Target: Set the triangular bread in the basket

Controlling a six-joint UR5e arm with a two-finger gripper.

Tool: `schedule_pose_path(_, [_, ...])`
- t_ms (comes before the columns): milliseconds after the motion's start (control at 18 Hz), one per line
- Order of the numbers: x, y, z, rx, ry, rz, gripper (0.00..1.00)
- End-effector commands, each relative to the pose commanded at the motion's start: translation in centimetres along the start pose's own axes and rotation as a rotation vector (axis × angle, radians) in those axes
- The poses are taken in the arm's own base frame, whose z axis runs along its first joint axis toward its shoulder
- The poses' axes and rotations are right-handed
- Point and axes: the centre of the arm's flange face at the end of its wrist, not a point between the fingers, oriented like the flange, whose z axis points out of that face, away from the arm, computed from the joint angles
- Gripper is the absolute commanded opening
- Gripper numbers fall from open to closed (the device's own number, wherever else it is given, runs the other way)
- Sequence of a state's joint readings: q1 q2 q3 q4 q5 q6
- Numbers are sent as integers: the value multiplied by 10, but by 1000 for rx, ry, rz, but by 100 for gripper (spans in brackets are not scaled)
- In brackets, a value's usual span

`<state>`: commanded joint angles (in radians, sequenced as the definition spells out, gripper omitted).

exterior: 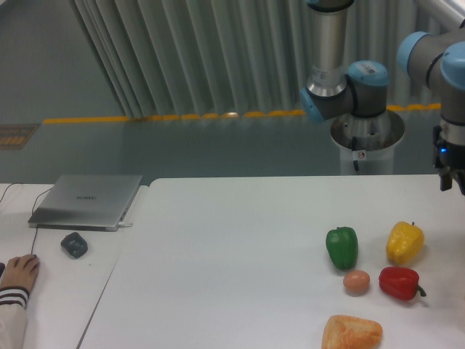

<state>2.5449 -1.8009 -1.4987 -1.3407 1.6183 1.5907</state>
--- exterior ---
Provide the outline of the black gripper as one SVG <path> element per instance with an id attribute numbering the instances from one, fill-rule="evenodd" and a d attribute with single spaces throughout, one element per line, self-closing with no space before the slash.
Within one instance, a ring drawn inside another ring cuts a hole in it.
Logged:
<path id="1" fill-rule="evenodd" d="M 433 166 L 440 173 L 440 190 L 450 190 L 453 179 L 465 196 L 464 177 L 464 125 L 441 120 L 433 129 Z"/>

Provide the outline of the person's hand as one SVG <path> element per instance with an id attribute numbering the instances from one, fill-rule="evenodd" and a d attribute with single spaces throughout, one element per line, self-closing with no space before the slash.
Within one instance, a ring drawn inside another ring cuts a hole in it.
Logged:
<path id="1" fill-rule="evenodd" d="M 1 279 L 1 288 L 24 289 L 31 293 L 39 274 L 40 259 L 35 254 L 14 257 L 9 260 Z"/>

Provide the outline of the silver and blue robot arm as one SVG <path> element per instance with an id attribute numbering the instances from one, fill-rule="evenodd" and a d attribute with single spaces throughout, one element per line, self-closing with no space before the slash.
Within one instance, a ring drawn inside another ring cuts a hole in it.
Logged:
<path id="1" fill-rule="evenodd" d="M 347 12 L 352 1 L 308 1 L 313 11 L 312 73 L 300 91 L 305 113 L 313 121 L 332 120 L 331 136 L 352 151 L 352 168 L 370 153 L 398 143 L 405 132 L 402 119 L 387 111 L 386 68 L 361 60 L 343 71 Z M 417 31 L 397 51 L 397 62 L 413 81 L 440 97 L 440 124 L 433 129 L 433 166 L 440 189 L 454 183 L 464 188 L 464 2 L 418 1 L 448 32 Z"/>

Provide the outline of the white sleeve forearm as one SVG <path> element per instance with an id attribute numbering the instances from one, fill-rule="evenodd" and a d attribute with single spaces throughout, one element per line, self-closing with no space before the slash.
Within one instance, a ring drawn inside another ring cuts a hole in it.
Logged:
<path id="1" fill-rule="evenodd" d="M 1 288 L 1 348 L 22 348 L 28 324 L 29 291 L 21 286 Z"/>

